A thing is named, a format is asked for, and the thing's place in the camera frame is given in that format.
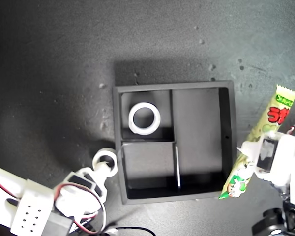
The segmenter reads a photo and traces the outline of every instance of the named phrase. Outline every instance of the table surface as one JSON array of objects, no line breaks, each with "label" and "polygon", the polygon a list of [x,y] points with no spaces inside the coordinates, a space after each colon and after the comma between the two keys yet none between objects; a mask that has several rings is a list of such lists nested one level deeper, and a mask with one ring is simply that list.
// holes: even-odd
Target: table surface
[{"label": "table surface", "polygon": [[[0,167],[54,187],[114,146],[114,84],[214,79],[235,84],[240,144],[276,83],[295,90],[295,0],[1,0]],[[158,236],[251,235],[281,205],[256,178],[238,199],[131,206],[106,185],[109,221]]]}]

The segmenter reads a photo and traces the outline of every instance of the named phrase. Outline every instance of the black box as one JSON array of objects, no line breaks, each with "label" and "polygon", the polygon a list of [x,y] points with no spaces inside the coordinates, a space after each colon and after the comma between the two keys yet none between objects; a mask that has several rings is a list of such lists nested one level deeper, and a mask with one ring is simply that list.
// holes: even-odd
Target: black box
[{"label": "black box", "polygon": [[[159,128],[132,133],[129,111],[155,105]],[[114,88],[115,141],[124,204],[218,196],[236,156],[232,81]]]}]

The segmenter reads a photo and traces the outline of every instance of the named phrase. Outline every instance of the black cable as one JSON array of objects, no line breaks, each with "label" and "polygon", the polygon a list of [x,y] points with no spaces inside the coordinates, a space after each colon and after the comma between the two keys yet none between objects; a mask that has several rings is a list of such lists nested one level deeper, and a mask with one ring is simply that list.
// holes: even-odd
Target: black cable
[{"label": "black cable", "polygon": [[115,229],[117,229],[117,230],[143,230],[143,231],[149,232],[153,236],[156,236],[156,234],[152,230],[149,230],[149,229],[143,228],[143,227],[128,226],[128,227],[115,227]]}]

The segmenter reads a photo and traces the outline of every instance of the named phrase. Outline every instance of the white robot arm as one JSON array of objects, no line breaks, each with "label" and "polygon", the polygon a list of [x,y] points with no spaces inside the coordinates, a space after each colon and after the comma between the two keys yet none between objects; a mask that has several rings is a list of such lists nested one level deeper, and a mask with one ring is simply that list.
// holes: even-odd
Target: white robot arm
[{"label": "white robot arm", "polygon": [[82,219],[94,218],[102,208],[103,229],[103,203],[107,197],[104,183],[117,171],[116,154],[111,148],[101,149],[95,155],[93,169],[71,172],[54,189],[0,168],[0,224],[17,236],[66,236],[76,225],[83,227]]},{"label": "white robot arm", "polygon": [[239,150],[248,156],[256,176],[269,181],[283,199],[282,209],[263,213],[263,220],[252,227],[253,236],[295,236],[295,137],[271,131],[257,142],[244,142]]}]

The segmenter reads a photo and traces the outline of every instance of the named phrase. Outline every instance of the green snack wrapper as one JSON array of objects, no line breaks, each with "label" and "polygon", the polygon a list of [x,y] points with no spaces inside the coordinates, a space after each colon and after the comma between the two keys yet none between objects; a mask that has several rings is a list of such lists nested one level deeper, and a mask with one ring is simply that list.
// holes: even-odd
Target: green snack wrapper
[{"label": "green snack wrapper", "polygon": [[[276,93],[271,98],[266,110],[262,113],[257,125],[250,131],[246,141],[257,141],[263,133],[277,131],[290,113],[295,101],[295,92],[286,87],[276,85]],[[233,169],[224,184],[219,199],[239,197],[246,191],[247,184],[253,175],[253,163],[247,156],[239,154]]]}]

